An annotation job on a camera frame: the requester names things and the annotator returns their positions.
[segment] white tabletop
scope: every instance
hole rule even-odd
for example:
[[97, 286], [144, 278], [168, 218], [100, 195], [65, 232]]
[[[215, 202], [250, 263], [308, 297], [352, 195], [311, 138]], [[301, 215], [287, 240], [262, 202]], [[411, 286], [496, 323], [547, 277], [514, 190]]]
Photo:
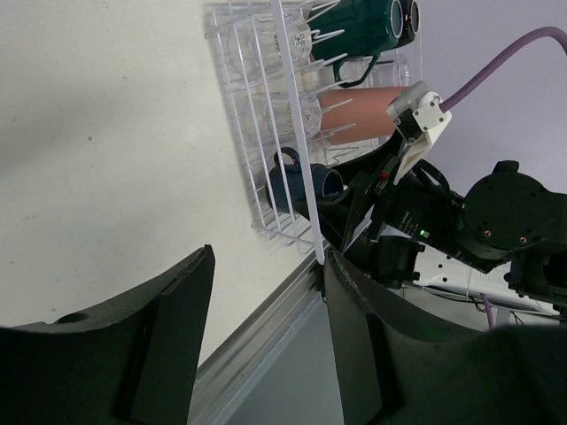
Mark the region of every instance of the white tabletop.
[[1, 325], [100, 303], [209, 243], [202, 361], [302, 260], [250, 229], [205, 3], [0, 3]]

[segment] green mug handle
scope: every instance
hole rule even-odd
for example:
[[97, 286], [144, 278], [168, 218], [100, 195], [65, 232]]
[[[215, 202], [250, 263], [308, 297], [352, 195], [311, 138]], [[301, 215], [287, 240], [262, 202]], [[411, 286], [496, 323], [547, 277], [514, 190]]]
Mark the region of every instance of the green mug handle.
[[[364, 71], [364, 74], [362, 75], [362, 77], [359, 80], [353, 81], [353, 82], [344, 82], [343, 84], [340, 84], [339, 86], [342, 87], [343, 89], [350, 89], [351, 87], [358, 86], [359, 84], [362, 84], [364, 82], [364, 80], [366, 80], [366, 77], [369, 76], [370, 71], [372, 71], [372, 68], [374, 67], [374, 65], [378, 61], [378, 58], [380, 58], [380, 55], [373, 55], [372, 56], [372, 60], [370, 60], [368, 68], [366, 68], [366, 71]], [[335, 74], [335, 81], [336, 82], [343, 80], [342, 78], [340, 78], [340, 67], [345, 62], [346, 62], [346, 60], [339, 60], [338, 62], [335, 62], [333, 64], [333, 73]]]

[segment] dish rack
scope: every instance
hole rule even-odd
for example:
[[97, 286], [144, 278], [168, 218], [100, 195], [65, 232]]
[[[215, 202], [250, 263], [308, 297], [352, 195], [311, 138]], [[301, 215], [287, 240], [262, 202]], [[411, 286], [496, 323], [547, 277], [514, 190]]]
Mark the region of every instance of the dish rack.
[[[243, 175], [250, 185], [252, 227], [263, 232], [268, 239], [279, 238], [283, 245], [295, 244], [302, 254], [308, 254], [315, 249], [317, 260], [321, 264], [324, 262], [326, 242], [319, 226], [315, 189], [309, 164], [323, 163], [326, 166], [334, 166], [374, 150], [384, 141], [374, 139], [348, 145], [331, 145], [326, 141], [327, 137], [354, 124], [322, 130], [310, 140], [306, 135], [300, 93], [308, 93], [311, 97], [317, 97], [328, 89], [338, 88], [338, 85], [344, 81], [334, 82], [331, 78], [332, 72], [329, 72], [331, 67], [328, 65], [339, 61], [346, 54], [329, 60], [313, 60], [307, 56], [294, 61], [288, 43], [289, 34], [286, 23], [289, 22], [290, 16], [297, 14], [308, 24], [310, 20], [329, 11], [339, 2], [340, 0], [323, 3], [317, 0], [306, 0], [301, 3], [283, 4], [281, 0], [269, 0], [265, 3], [248, 1], [237, 4], [229, 0], [227, 4], [217, 4], [213, 7], [210, 14], [211, 21], [206, 30], [206, 38], [213, 41], [213, 53], [218, 65], [217, 70], [227, 114], [233, 136], [239, 145], [238, 150], [241, 155], [239, 159]], [[306, 18], [309, 12], [316, 12], [312, 19]], [[263, 58], [261, 54], [266, 36], [265, 30], [260, 27], [264, 25], [263, 22], [267, 17], [268, 20], [273, 20], [273, 36], [281, 61], [281, 67], [277, 66], [275, 71], [269, 69], [270, 59]], [[335, 31], [322, 35], [316, 30], [310, 31], [310, 42], [320, 43], [343, 32]], [[254, 69], [254, 72], [251, 72], [246, 66], [245, 53], [243, 53], [245, 50], [250, 50], [251, 46], [252, 50], [258, 53], [259, 66]], [[402, 52], [396, 50], [387, 54], [399, 56], [402, 53], [407, 55], [408, 68], [412, 70], [413, 79], [410, 81], [407, 74], [401, 75], [404, 82], [401, 85], [421, 80], [422, 60], [419, 35], [412, 44], [403, 48]], [[347, 62], [341, 71], [350, 71], [354, 75], [360, 74], [367, 63], [366, 59]], [[379, 87], [379, 83], [367, 79], [359, 87]], [[284, 93], [289, 100], [288, 118], [292, 131], [288, 135], [282, 135], [276, 130], [277, 123], [282, 117], [275, 115], [275, 107], [270, 95], [274, 92]], [[256, 111], [259, 109], [255, 102], [258, 97], [266, 98], [266, 113]], [[347, 102], [328, 107], [326, 110], [321, 110], [321, 113], [326, 113]], [[246, 110], [252, 112], [250, 115], [252, 119], [250, 120], [247, 115], [247, 122], [244, 123]], [[268, 124], [266, 128], [272, 131], [266, 133], [265, 128], [262, 128], [262, 124], [265, 123]], [[299, 153], [310, 220], [304, 219], [292, 210], [286, 166], [284, 166], [282, 156], [284, 146], [290, 146]], [[269, 174], [270, 169], [275, 165], [274, 161], [279, 162], [287, 205], [291, 213], [277, 211], [270, 207], [276, 204]]]

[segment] gray floor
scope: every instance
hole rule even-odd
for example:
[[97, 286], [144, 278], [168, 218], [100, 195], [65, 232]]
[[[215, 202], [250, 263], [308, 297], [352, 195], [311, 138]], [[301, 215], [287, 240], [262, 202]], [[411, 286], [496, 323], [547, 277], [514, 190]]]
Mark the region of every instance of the gray floor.
[[264, 374], [228, 425], [343, 425], [325, 304]]

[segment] blue mug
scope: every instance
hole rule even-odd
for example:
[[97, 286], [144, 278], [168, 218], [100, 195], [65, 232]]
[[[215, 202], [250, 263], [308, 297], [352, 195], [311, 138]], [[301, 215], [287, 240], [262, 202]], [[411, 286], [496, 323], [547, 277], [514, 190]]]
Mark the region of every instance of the blue mug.
[[[291, 204], [306, 198], [305, 184], [303, 175], [301, 174], [301, 165], [299, 162], [299, 154], [292, 148], [282, 148], [283, 168], [288, 188], [290, 190]], [[282, 169], [280, 168], [279, 157], [274, 154], [274, 168], [269, 172], [269, 179], [274, 192], [274, 200], [278, 211], [289, 213], [289, 205], [287, 196], [285, 195], [284, 178]], [[311, 175], [313, 176], [313, 186], [315, 188], [316, 197], [330, 197], [337, 195], [344, 190], [343, 178], [338, 171], [328, 168], [323, 164], [311, 164]], [[266, 199], [271, 208], [272, 200], [269, 195], [268, 185], [266, 185]]]

